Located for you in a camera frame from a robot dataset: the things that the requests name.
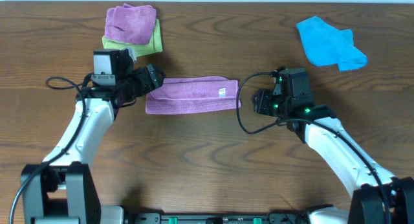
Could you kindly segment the purple microfiber cloth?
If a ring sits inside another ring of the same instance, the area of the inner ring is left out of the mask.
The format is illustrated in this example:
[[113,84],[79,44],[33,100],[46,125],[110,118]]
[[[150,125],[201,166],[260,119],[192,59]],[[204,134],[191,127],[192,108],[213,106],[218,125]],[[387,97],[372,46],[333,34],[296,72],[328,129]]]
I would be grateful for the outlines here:
[[238,81],[223,76],[166,78],[163,85],[146,95],[149,115],[182,115],[241,107],[236,99]]

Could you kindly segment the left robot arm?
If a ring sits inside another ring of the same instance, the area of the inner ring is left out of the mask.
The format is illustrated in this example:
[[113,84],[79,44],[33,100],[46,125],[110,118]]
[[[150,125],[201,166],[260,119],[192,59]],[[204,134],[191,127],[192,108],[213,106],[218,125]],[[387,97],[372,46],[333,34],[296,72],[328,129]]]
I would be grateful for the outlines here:
[[121,206],[101,204],[90,167],[119,109],[161,87],[165,76],[151,64],[119,65],[87,74],[80,84],[69,80],[77,91],[72,120],[41,163],[23,168],[9,221],[22,199],[25,223],[124,223]]

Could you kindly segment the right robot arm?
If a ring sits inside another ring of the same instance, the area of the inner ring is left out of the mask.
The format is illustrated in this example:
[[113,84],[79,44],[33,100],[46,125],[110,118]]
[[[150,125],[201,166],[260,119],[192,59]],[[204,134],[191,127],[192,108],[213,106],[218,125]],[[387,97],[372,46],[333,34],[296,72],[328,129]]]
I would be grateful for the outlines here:
[[399,179],[371,158],[346,132],[334,112],[316,105],[312,94],[277,94],[260,89],[254,111],[276,117],[329,165],[351,196],[348,211],[323,207],[308,212],[309,223],[412,223],[413,178]]

